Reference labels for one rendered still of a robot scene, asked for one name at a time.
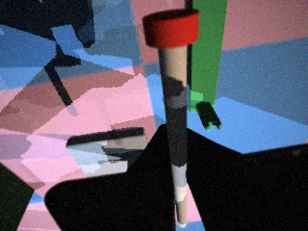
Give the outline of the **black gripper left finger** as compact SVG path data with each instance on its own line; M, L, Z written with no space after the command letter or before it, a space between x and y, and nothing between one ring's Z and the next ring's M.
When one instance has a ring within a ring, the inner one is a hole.
M135 218L152 218L156 231L176 231L167 124L125 172L62 181L48 189L44 204L62 231Z

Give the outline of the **long pin with red cap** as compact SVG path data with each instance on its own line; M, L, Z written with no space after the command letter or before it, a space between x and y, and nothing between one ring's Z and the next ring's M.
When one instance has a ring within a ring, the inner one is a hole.
M177 222L188 220L187 45L199 39L199 11L164 10L141 18L146 45L158 48Z

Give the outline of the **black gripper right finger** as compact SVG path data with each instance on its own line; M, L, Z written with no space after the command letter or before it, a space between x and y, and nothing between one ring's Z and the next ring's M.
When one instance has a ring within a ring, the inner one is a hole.
M205 231L242 231L247 189L308 175L308 142L242 154L188 128L188 184Z

